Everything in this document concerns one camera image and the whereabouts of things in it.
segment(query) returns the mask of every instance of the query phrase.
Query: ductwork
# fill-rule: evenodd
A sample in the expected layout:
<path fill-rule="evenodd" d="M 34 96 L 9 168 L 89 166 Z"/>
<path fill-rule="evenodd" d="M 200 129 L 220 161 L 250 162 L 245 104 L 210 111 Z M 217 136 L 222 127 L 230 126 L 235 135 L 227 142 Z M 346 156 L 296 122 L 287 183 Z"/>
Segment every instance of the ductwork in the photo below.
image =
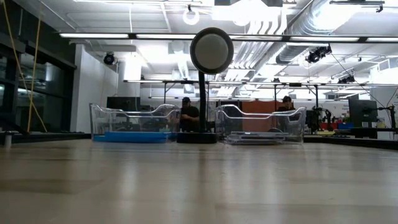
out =
<path fill-rule="evenodd" d="M 330 4 L 330 0 L 314 0 L 303 14 L 288 27 L 285 34 L 330 35 L 348 21 L 357 11 L 357 8 L 357 6 Z M 307 51 L 307 49 L 307 46 L 290 46 L 284 43 L 275 43 L 256 68 L 261 69 L 265 63 L 288 64 L 298 55 Z"/>

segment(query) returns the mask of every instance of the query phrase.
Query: clear plastic bin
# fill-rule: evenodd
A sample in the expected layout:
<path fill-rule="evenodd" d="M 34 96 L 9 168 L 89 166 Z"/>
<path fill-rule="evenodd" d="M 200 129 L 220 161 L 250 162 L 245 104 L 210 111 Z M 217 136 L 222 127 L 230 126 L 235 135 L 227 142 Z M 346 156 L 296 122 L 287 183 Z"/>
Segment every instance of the clear plastic bin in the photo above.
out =
<path fill-rule="evenodd" d="M 160 105 L 154 111 L 123 111 L 90 103 L 91 138 L 109 142 L 167 142 L 177 138 L 180 108 Z"/>
<path fill-rule="evenodd" d="M 228 144 L 303 143 L 306 108 L 271 114 L 244 113 L 235 105 L 215 109 L 216 133 Z"/>

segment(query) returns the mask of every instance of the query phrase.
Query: man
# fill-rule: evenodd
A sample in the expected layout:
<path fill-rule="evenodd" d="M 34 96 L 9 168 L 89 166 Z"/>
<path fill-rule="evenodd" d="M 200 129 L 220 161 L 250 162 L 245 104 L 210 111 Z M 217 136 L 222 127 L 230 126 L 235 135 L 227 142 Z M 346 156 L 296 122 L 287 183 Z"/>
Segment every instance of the man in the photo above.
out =
<path fill-rule="evenodd" d="M 191 106 L 189 97 L 182 99 L 180 127 L 184 132 L 199 131 L 199 110 Z"/>
<path fill-rule="evenodd" d="M 292 104 L 292 99 L 290 96 L 285 96 L 282 100 L 283 105 L 278 108 L 278 112 L 295 110 Z"/>

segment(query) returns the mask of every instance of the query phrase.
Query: desk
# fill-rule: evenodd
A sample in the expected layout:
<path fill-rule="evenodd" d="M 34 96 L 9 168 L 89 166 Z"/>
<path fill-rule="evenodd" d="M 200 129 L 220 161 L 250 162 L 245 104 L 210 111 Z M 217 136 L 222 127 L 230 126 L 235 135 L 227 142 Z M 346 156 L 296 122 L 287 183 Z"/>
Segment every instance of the desk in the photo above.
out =
<path fill-rule="evenodd" d="M 356 138 L 377 139 L 377 132 L 396 132 L 393 128 L 351 128 L 351 134 Z"/>

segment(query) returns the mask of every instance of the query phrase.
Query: blue base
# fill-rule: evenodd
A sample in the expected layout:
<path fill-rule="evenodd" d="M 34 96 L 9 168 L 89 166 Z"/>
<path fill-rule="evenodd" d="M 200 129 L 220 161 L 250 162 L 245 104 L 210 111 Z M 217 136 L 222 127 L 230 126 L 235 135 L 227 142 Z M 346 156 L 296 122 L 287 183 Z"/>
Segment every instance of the blue base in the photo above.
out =
<path fill-rule="evenodd" d="M 94 141 L 101 142 L 131 142 L 131 143 L 165 143 L 176 139 L 175 133 L 155 132 L 105 132 L 105 135 L 94 136 Z"/>

